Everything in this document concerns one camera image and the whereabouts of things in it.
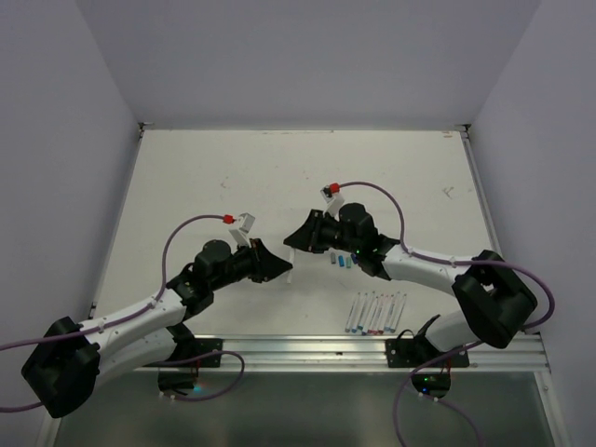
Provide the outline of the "orange capped white marker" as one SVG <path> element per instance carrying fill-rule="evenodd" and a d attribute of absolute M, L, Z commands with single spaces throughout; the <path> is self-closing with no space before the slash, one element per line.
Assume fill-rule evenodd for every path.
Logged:
<path fill-rule="evenodd" d="M 287 279 L 286 279 L 287 284 L 291 284 L 291 282 L 292 282 L 293 268 L 294 268 L 294 263 L 295 263 L 295 253 L 296 253 L 296 250 L 294 248 L 290 248 L 288 262 L 291 264 L 291 269 L 287 275 Z"/>

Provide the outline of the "green capped white marker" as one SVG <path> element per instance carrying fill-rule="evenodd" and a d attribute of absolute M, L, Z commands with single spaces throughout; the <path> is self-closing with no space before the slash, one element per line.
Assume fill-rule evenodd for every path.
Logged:
<path fill-rule="evenodd" d="M 364 295 L 362 308 L 361 308 L 360 314 L 359 314 L 359 320 L 358 320 L 358 323 L 356 326 L 356 329 L 359 333 L 364 332 L 364 327 L 366 325 L 366 321 L 367 321 L 370 309 L 373 305 L 374 298 L 375 298 L 374 292 L 366 293 Z"/>

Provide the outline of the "purple capped white marker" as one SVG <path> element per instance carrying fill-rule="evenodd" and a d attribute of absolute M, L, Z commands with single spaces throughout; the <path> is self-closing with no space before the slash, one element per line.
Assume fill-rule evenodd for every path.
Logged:
<path fill-rule="evenodd" d="M 371 303 L 368 307 L 368 312 L 367 312 L 366 318 L 364 319 L 362 329 L 361 329 L 362 335 L 366 335 L 371 330 L 371 325 L 372 325 L 373 317 L 376 312 L 377 306 L 378 306 L 378 297 L 375 296 L 372 298 Z"/>

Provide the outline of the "magenta capped white marker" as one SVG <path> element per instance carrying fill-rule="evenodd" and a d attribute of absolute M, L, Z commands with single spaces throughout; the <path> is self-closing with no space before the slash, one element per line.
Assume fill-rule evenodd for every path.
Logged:
<path fill-rule="evenodd" d="M 367 333 L 369 333 L 369 334 L 377 333 L 377 324 L 378 324 L 378 319 L 379 319 L 380 313 L 383 308 L 383 301 L 384 301 L 383 294 L 375 297 L 375 300 L 373 303 L 373 309 L 372 309 L 372 316 L 371 316 L 370 324 L 369 324 L 369 327 L 367 330 Z"/>

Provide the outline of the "dark red capped white marker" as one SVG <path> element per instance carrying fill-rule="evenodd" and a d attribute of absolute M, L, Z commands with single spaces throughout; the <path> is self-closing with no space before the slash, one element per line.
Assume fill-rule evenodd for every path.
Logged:
<path fill-rule="evenodd" d="M 394 307 L 396 303 L 396 297 L 394 294 L 387 296 L 384 303 L 383 312 L 379 319 L 378 333 L 384 334 L 389 332 L 391 329 L 391 320 L 393 318 Z"/>

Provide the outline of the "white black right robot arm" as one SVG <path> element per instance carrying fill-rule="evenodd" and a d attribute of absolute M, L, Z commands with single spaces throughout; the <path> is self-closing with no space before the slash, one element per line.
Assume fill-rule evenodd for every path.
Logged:
<path fill-rule="evenodd" d="M 537 307 L 534 294 L 497 253 L 482 251 L 444 264 L 427 252 L 409 253 L 401 240 L 381 234 L 359 203 L 344 205 L 337 216 L 311 210 L 284 243 L 311 253 L 345 251 L 373 278 L 411 282 L 452 296 L 458 310 L 432 318 L 417 334 L 414 353 L 429 366 L 461 345 L 507 347 Z"/>

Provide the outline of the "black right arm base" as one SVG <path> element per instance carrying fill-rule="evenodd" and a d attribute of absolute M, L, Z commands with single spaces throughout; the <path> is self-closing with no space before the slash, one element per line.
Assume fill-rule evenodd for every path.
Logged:
<path fill-rule="evenodd" d="M 385 354 L 388 368 L 414 369 L 440 355 L 440 351 L 426 340 L 427 330 L 439 318 L 434 316 L 417 332 L 403 330 L 397 337 L 385 340 Z M 417 392 L 441 400 L 452 385 L 452 368 L 467 368 L 470 365 L 467 352 L 458 353 L 442 362 L 435 362 L 432 368 L 439 372 L 420 373 L 410 379 Z"/>

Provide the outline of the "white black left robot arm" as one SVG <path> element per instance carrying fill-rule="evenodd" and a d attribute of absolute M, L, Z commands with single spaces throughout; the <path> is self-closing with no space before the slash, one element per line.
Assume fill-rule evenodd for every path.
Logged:
<path fill-rule="evenodd" d="M 206 310 L 219 289 L 245 278 L 268 282 L 291 269 L 259 238 L 236 250 L 214 239 L 155 295 L 106 317 L 56 320 L 21 374 L 47 412 L 64 417 L 113 376 L 147 363 L 187 363 L 194 344 L 184 322 Z"/>

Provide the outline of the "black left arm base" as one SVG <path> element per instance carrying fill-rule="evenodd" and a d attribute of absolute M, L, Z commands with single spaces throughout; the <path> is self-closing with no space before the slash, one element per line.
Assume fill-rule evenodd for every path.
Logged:
<path fill-rule="evenodd" d="M 193 397 L 184 390 L 195 388 L 200 366 L 220 366 L 222 346 L 221 339 L 196 339 L 183 323 L 179 323 L 143 337 L 143 351 L 139 350 L 139 353 L 142 353 L 139 367 L 189 368 L 190 372 L 178 375 L 160 372 L 158 374 L 160 392 L 170 400 L 185 402 L 213 400 L 229 392 L 237 381 L 209 395 Z"/>

